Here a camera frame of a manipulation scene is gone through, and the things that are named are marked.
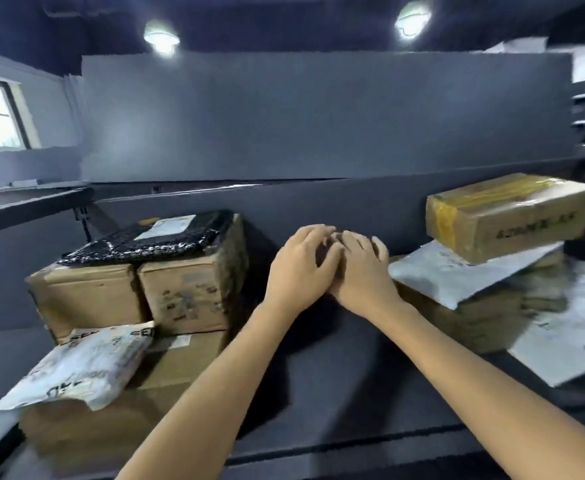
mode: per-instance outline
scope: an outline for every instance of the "person's right hand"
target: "person's right hand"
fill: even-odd
[[[384,243],[377,237],[371,242],[350,231],[344,231],[340,241],[345,246],[343,277],[336,277],[329,290],[339,304],[367,319],[401,304],[388,274],[388,249]]]

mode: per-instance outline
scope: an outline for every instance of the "hand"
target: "hand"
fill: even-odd
[[[339,304],[367,319],[401,304],[388,274],[388,249],[384,243],[377,237],[370,242],[366,236],[350,231],[341,234],[341,242],[345,246],[343,278],[336,278],[330,287]]]
[[[317,266],[317,247],[335,232],[324,225],[302,227],[279,250],[270,266],[264,304],[297,317],[319,299],[332,284],[344,251],[333,243],[321,266]]]

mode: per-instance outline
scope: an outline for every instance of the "person's left hand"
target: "person's left hand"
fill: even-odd
[[[334,231],[334,227],[321,224],[306,226],[288,239],[270,266],[265,305],[295,318],[328,290],[344,246],[334,242],[319,267],[316,253]]]

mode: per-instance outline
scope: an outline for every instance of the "window frame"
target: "window frame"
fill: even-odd
[[[10,117],[13,120],[13,123],[17,129],[17,137],[21,142],[22,148],[15,148],[12,151],[19,152],[22,150],[31,150],[32,146],[30,145],[30,141],[28,140],[28,135],[26,133],[26,128],[24,127],[24,122],[22,121],[19,111],[17,110],[17,104],[15,103],[15,97],[13,96],[12,91],[10,90],[10,85],[8,82],[0,80],[0,89],[2,90],[4,97],[6,98],[6,102],[9,108]]]

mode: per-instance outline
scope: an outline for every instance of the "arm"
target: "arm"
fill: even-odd
[[[397,344],[511,478],[585,479],[583,425],[405,303],[388,275],[381,241],[372,240],[377,252],[359,234],[345,232],[342,241],[345,274],[333,286],[335,297]]]
[[[343,246],[332,246],[320,267],[315,252],[334,230],[308,226],[288,240],[271,266],[263,303],[155,427],[117,480],[217,478],[286,331],[333,281]]]

